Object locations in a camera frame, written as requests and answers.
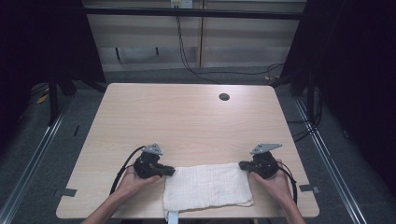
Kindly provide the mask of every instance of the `gray carpet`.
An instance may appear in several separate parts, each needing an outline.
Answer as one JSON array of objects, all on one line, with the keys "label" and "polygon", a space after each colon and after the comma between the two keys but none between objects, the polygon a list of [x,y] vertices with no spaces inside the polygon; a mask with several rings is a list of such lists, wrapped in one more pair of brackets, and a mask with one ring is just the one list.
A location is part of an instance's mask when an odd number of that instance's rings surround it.
[{"label": "gray carpet", "polygon": [[[266,71],[263,67],[253,68],[211,68],[205,71],[227,70],[233,72],[258,73]],[[271,76],[279,70],[271,71]],[[266,74],[204,74],[221,84],[264,85],[269,81]],[[149,82],[149,83],[205,83],[186,69],[155,70],[144,72],[118,72],[106,74],[108,82]],[[83,83],[76,83],[78,92],[66,111],[63,123],[54,137],[35,179],[28,189],[12,223],[77,223],[80,220],[59,219],[55,215],[60,198],[53,196],[56,189],[66,186],[72,173],[78,154],[92,125],[93,118],[103,94],[90,90]],[[276,88],[276,94],[287,120],[300,120],[294,99],[290,96],[289,86]],[[33,155],[49,120],[48,101],[42,105],[31,103],[15,134],[15,138],[3,153],[0,160],[0,198],[3,204],[12,191],[26,163]],[[303,123],[291,123],[292,134],[304,130]],[[353,141],[345,139],[343,128],[327,108],[323,106],[321,123],[318,126],[332,157],[336,161],[351,192],[359,202],[368,223],[396,223],[396,202],[378,175],[371,169],[359,153]],[[302,162],[313,186],[319,187],[316,194],[320,214],[308,218],[307,223],[353,223],[338,195],[332,180],[308,135],[296,143]],[[272,218],[271,223],[286,223],[284,218]],[[269,223],[262,219],[260,223]]]}]

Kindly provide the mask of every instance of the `white towel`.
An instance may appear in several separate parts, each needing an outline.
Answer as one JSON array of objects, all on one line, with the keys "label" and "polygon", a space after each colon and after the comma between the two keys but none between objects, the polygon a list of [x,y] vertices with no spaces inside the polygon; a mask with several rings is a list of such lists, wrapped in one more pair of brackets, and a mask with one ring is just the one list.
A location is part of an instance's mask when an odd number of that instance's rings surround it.
[{"label": "white towel", "polygon": [[177,167],[167,176],[163,206],[168,211],[183,211],[209,206],[251,206],[253,197],[248,173],[238,163]]}]

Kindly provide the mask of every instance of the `aluminum rail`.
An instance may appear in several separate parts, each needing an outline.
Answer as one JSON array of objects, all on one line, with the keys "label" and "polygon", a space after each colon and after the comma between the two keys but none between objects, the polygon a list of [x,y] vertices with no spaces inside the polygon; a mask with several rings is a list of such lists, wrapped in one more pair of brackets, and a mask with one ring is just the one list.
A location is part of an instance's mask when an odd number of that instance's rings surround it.
[{"label": "aluminum rail", "polygon": [[[303,119],[308,120],[308,115],[306,114],[306,107],[301,99],[296,100],[296,104],[298,110],[303,117]],[[330,177],[332,178],[332,182],[334,183],[338,194],[340,195],[346,210],[348,211],[350,217],[352,218],[353,223],[355,224],[367,224],[366,219],[359,207],[358,202],[356,201],[355,197],[353,196],[352,192],[349,190],[347,183],[345,182],[343,176],[341,175],[340,171],[338,170],[337,165],[335,164],[334,160],[332,159],[332,154],[330,153],[329,149],[327,149],[324,141],[318,132],[317,128],[314,127],[309,121],[305,123],[306,128],[308,131],[311,131],[311,137],[314,141],[318,153],[323,160],[324,165],[326,166]]]},{"label": "aluminum rail", "polygon": [[77,13],[91,15],[179,16],[299,21],[308,15],[300,12],[236,11],[167,7],[29,7],[46,13]]},{"label": "aluminum rail", "polygon": [[4,206],[0,210],[0,223],[8,224],[11,223],[14,218],[18,208],[21,205],[24,195],[29,189],[30,183],[35,177],[35,173],[38,170],[40,163],[43,161],[44,156],[50,147],[50,143],[58,132],[59,127],[61,126],[62,120],[64,119],[64,113],[67,111],[68,107],[71,104],[72,97],[68,97],[67,102],[65,102],[65,106],[58,118],[49,126],[41,139],[40,144],[35,150],[35,154],[32,159],[29,161],[26,166],[20,180],[15,186],[14,190],[12,190],[11,194],[8,196]]}]

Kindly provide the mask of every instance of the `black curtain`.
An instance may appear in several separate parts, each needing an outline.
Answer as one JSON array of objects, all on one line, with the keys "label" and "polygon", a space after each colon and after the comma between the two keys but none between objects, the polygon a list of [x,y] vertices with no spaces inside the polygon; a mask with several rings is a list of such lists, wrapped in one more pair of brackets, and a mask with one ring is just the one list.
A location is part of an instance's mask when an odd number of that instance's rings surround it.
[{"label": "black curtain", "polygon": [[312,75],[363,157],[396,195],[396,2],[308,1],[282,73],[294,94]]},{"label": "black curtain", "polygon": [[87,16],[35,9],[51,6],[83,7],[80,0],[0,2],[2,143],[26,108],[32,87],[48,82],[51,74],[63,90],[73,79],[105,82]]}]

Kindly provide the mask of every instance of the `wooden table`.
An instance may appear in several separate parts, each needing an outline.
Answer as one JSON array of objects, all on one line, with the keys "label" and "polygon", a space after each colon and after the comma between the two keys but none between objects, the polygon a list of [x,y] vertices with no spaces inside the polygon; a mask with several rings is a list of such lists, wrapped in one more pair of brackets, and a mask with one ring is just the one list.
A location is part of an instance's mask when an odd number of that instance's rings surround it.
[{"label": "wooden table", "polygon": [[[230,99],[220,100],[222,93]],[[249,151],[257,144],[281,143],[272,151],[274,157],[289,166],[298,185],[309,184],[273,88],[116,83],[107,88],[67,184],[77,193],[62,197],[57,216],[87,217],[106,199],[131,152],[153,143],[163,151],[160,163],[175,167],[250,161]],[[164,180],[141,190],[113,217],[164,218]],[[249,181],[252,206],[181,212],[180,218],[282,217],[266,191]],[[298,191],[303,216],[317,216],[312,191]]]}]

